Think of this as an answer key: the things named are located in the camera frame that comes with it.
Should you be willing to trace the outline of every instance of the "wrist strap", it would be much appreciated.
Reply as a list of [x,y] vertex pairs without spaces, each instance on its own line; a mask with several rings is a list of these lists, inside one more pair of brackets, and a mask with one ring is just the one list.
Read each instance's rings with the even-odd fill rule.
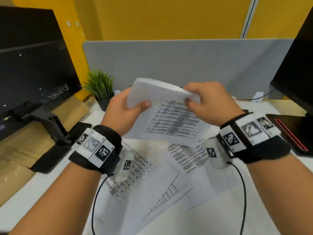
[[291,146],[280,136],[280,130],[263,114],[239,115],[221,126],[225,146],[244,163],[278,159],[287,155]]
[[74,144],[69,160],[89,170],[112,174],[120,161],[121,141],[120,135],[106,126],[88,128]]

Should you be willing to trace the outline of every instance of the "black wrist strap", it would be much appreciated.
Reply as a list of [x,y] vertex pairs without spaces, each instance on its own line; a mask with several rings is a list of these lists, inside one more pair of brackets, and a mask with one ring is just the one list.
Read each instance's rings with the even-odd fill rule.
[[[220,129],[223,129],[225,127],[231,127],[232,131],[233,131],[233,136],[232,137],[238,137],[238,139],[236,139],[238,141],[238,143],[243,144],[244,149],[243,150],[234,150],[234,148],[232,148],[232,144],[230,144],[229,142],[227,142],[226,137],[224,135],[223,138],[224,142],[225,142],[225,146],[233,152],[233,155],[235,157],[238,157],[240,160],[242,160],[244,163],[248,164],[248,163],[253,163],[253,162],[257,162],[263,159],[267,159],[267,160],[273,160],[273,159],[278,159],[281,157],[286,156],[290,150],[291,150],[291,146],[288,142],[285,142],[279,135],[276,136],[272,136],[271,138],[260,142],[258,144],[252,145],[251,142],[249,141],[249,139],[247,138],[247,136],[243,133],[243,131],[240,129],[240,127],[237,125],[236,121],[246,117],[249,114],[241,114],[231,120],[229,120],[228,122],[226,122],[225,124],[223,124],[221,126]],[[261,116],[260,118],[256,119],[258,120],[258,122],[261,122],[261,120],[264,122],[266,122],[268,125],[267,129],[270,129],[272,127],[274,127],[274,125],[271,125],[271,123],[268,121],[268,119],[264,116]]]
[[77,151],[74,151],[70,155],[69,160],[85,169],[96,170],[96,171],[100,171],[102,174],[105,173],[105,174],[111,175],[120,161],[119,154],[122,150],[122,145],[121,145],[122,138],[117,132],[103,125],[97,125],[93,127],[93,130],[103,135],[107,140],[109,140],[109,142],[112,145],[115,146],[115,149],[105,159],[102,166],[98,168],[97,166],[92,164],[87,158],[79,154]]

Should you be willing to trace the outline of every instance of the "black monitor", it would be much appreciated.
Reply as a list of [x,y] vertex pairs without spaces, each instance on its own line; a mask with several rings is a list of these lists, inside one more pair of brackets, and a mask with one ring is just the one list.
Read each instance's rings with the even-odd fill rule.
[[306,117],[269,115],[299,155],[313,155],[313,8],[271,85],[307,111]]
[[72,140],[51,110],[81,89],[52,10],[0,6],[0,141],[33,120]]

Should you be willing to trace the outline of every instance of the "monitor base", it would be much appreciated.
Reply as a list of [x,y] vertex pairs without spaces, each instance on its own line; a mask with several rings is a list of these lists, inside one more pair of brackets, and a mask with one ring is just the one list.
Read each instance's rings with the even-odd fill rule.
[[72,145],[83,134],[86,128],[91,128],[91,124],[78,122],[71,131],[69,131],[68,145],[54,145],[49,151],[47,151],[37,162],[30,168],[33,172],[49,173],[70,151]]
[[313,157],[313,116],[266,114],[298,156]]

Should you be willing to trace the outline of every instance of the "monitor stand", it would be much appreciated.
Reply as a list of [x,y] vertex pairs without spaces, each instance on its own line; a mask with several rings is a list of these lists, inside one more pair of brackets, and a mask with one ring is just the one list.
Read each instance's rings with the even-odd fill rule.
[[85,129],[91,127],[91,124],[78,122],[67,132],[58,116],[43,107],[34,110],[28,116],[32,116],[34,120],[41,122],[55,142],[55,145],[30,168],[34,172],[49,173],[70,151],[72,145]]
[[298,156],[313,157],[313,116],[272,115],[266,117],[280,129],[281,135]]

